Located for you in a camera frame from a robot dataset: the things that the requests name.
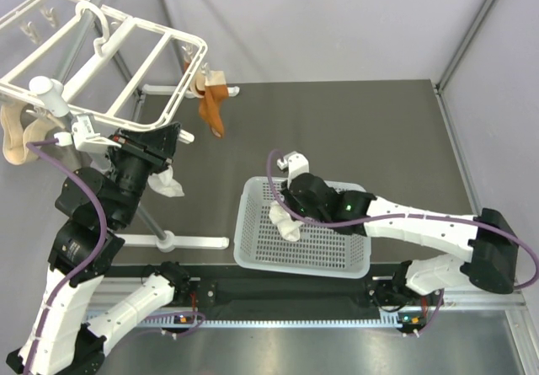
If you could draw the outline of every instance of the gray table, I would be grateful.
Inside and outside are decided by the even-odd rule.
[[[141,120],[157,119],[168,98],[148,97]],[[353,182],[400,204],[448,213],[470,206],[430,81],[244,84],[221,116],[219,140],[185,100],[176,120],[195,135],[179,144],[175,178],[185,197],[168,199],[147,190],[143,203],[165,229],[178,235],[228,236],[227,250],[123,248],[119,264],[233,264],[237,208],[245,182],[264,175],[268,152],[297,150],[311,172]],[[128,233],[149,233],[138,218]],[[372,262],[425,259],[434,250],[391,239],[372,242]]]

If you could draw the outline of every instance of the metal floor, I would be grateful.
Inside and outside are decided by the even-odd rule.
[[[470,206],[430,81],[260,83],[241,85],[226,100],[220,140],[185,100],[176,120],[195,135],[179,144],[175,178],[185,197],[147,190],[143,203],[163,228],[178,235],[228,236],[227,250],[123,248],[116,264],[233,264],[237,208],[245,182],[264,175],[275,147],[306,154],[312,173],[352,182],[400,204],[431,211],[469,213]],[[164,96],[148,96],[141,121],[154,122]],[[129,233],[149,233],[136,218]],[[378,238],[372,262],[425,259],[430,249]]]
[[[385,329],[201,329],[133,335],[99,375],[518,375],[502,312],[444,312],[419,339]]]

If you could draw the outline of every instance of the gray plastic basket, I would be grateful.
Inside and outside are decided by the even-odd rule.
[[[283,179],[274,179],[279,186]],[[327,181],[337,190],[359,190],[356,184]],[[284,240],[271,223],[274,200],[268,179],[253,177],[243,187],[234,234],[234,259],[245,268],[311,276],[361,278],[369,270],[371,238],[344,236],[331,229],[303,225],[302,237]]]

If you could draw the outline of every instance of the wall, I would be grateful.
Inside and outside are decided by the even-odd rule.
[[[204,38],[234,83],[436,81],[482,0],[168,0],[175,28]],[[107,0],[164,21],[157,0]],[[153,73],[171,83],[175,62]]]
[[[0,0],[0,14],[5,14],[24,0]],[[61,22],[67,17],[61,11]],[[12,45],[5,45],[3,39],[11,39]],[[13,36],[2,36],[0,40],[0,73],[16,57],[24,57],[33,46],[22,32],[15,30]],[[91,41],[76,63],[81,66],[88,59]],[[50,56],[48,62],[38,65],[37,70],[50,73],[56,70],[61,53]],[[92,86],[81,94],[82,104],[95,106],[110,100],[112,88],[124,84],[117,71],[104,69],[99,87]],[[0,156],[0,196],[3,200],[0,227],[2,228],[2,251],[0,252],[0,278],[2,278],[0,298],[0,374],[11,373],[3,364],[5,356],[19,348],[27,339],[31,325],[40,306],[45,289],[46,261],[52,242],[60,226],[66,221],[54,208],[64,177],[44,162],[31,165],[13,166]]]
[[[499,0],[446,90],[479,199],[539,251],[539,0]],[[519,278],[533,273],[520,257]],[[525,293],[539,329],[539,287]]]

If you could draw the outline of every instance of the reflective metal surface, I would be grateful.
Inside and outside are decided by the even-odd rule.
[[[419,339],[403,339],[395,330],[384,329],[201,329],[177,341],[141,335],[118,345],[99,371],[99,375],[386,373],[524,372],[503,312],[444,312]]]

